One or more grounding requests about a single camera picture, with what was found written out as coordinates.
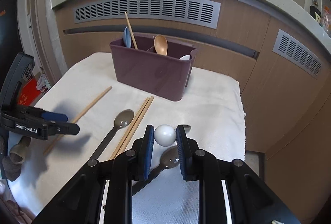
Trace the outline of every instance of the utensil holder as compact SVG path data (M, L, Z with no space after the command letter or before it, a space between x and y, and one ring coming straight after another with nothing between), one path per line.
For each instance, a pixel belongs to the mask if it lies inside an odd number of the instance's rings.
M197 49L187 42L168 39L168 55L157 54L154 38L134 35L138 50L126 48L123 39L110 43L117 81L166 98L182 99ZM190 55L190 60L179 58Z

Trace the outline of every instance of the wooden chopstick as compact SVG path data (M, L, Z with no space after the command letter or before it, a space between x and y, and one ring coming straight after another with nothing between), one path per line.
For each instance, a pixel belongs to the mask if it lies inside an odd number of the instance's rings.
M143 111L141 112L140 116L138 117L137 121L135 122L134 126L132 127L131 131L129 132L127 138L125 139L123 145L121 146L121 148L119 149L118 153L116 156L120 155L121 153L123 153L126 149L126 147L128 146L129 142L131 141L135 131L137 130L141 120L143 119L144 115L146 114L149 106L151 105L151 103L153 102L154 96L151 96L146 104L146 106L144 107Z
M132 28L131 28L131 24L130 24L129 18L127 17L126 12L125 12L125 18L126 18L127 25L129 27L129 31L130 31L130 35L131 35L131 38L132 38L132 41L133 41L134 48L137 50L138 47L137 47L136 39L134 38L133 31L132 31Z
M138 112L136 113L134 119L132 120L132 122L130 123L129 127L126 129L124 135L122 136L119 144L117 145L117 147L115 148L113 154L111 155L111 157L109 158L110 160L114 159L118 153L118 151L120 150L121 146L123 145L125 139L127 138L127 136L129 135L130 131L132 130L132 127L134 126L134 124L136 123L137 119L139 118L141 112L143 111L144 107L146 106L147 102L149 101L149 97L146 98L146 100L144 101L143 105L141 106L141 108L138 110Z
M98 95L97 98L95 98L89 105L87 105L81 113L79 113L72 121L71 123L76 123L77 121L79 121L79 119L81 117L83 117L87 111L89 111L91 109L91 107L93 107L102 97L105 96L105 94L107 92L109 92L111 89L112 89L113 86L110 86L108 87L107 89L105 89L102 93L100 93ZM59 134L53 141L52 143L45 149L44 151L44 155L48 154L52 149L53 147L55 146L56 142L58 142L61 138L63 137L63 134Z

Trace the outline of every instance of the blue gripper pad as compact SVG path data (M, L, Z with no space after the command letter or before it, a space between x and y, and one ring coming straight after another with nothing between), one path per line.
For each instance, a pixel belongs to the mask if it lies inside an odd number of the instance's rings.
M65 114L60 114L60 113L54 113L54 112L49 112L45 111L41 114L41 117L45 120L53 120L55 122L67 122L68 117Z
M152 153L154 145L154 127L147 125L143 142L139 152L139 166L144 169L144 180L149 176L151 170Z
M178 150L178 157L179 157L179 165L180 165L180 172L183 176L183 179L186 179L186 159L184 154L184 146L183 146L183 138L182 132L184 132L185 138L186 134L182 125L178 125L176 128L176 143L177 143L177 150Z

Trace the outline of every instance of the white towel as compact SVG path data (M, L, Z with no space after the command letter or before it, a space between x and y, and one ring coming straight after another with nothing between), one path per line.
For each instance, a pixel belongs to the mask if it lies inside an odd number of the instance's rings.
M21 176L9 182L20 207L37 215L88 161L112 129L116 115L128 108L137 112L151 94L117 82L111 54L95 53L74 65L37 103L37 107L65 113L72 119L110 85L113 89L79 120L77 136L64 136L47 156L42 152L53 138L32 139ZM245 121L239 84L228 76L192 68L183 98L172 102L155 96L127 149L144 135L147 124L155 128L161 124L173 128L191 125L188 137L195 139L200 148L218 159L244 159ZM125 131L116 133L99 161L109 159ZM154 143L152 168L158 165L165 149ZM132 207L135 224L197 223L198 183L183 181L179 167L163 171L133 197Z
M193 89L191 85L200 85L206 90ZM209 151L221 160L244 160L244 115L238 82L225 75L215 76L213 72L194 68L183 99L180 102L161 99L158 100L157 106L152 103L148 116L146 115L148 120L144 118L138 128L138 134L134 135L126 149L130 149L133 141L141 137L144 133L142 128L145 128L146 124L153 124L154 128L160 124L169 124L174 129L179 124L189 124L192 129L187 136L195 139L199 148ZM166 149L154 142L152 168L159 164L161 154ZM134 224L198 223L198 211L199 183L184 181L179 166L162 171L132 197ZM100 223L103 223L104 211L101 213Z

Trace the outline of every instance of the spoon handle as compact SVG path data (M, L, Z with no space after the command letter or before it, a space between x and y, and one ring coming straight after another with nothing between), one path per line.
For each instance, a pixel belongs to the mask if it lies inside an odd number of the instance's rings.
M164 166L159 165L149 173L148 179L146 181L138 181L136 184L134 184L132 186L132 196L135 195L141 189L143 189L148 183L150 183L154 178L156 178L164 169L165 169Z
M98 159L101 155L101 153L105 150L105 148L108 146L108 144L110 143L110 141L113 139L113 137L115 136L116 132L118 131L118 128L116 128L115 126L110 130L110 132L106 135L106 137L102 140L102 142L100 143L100 145L97 147L97 149L94 151L94 153L92 154L92 156L90 157L91 159Z

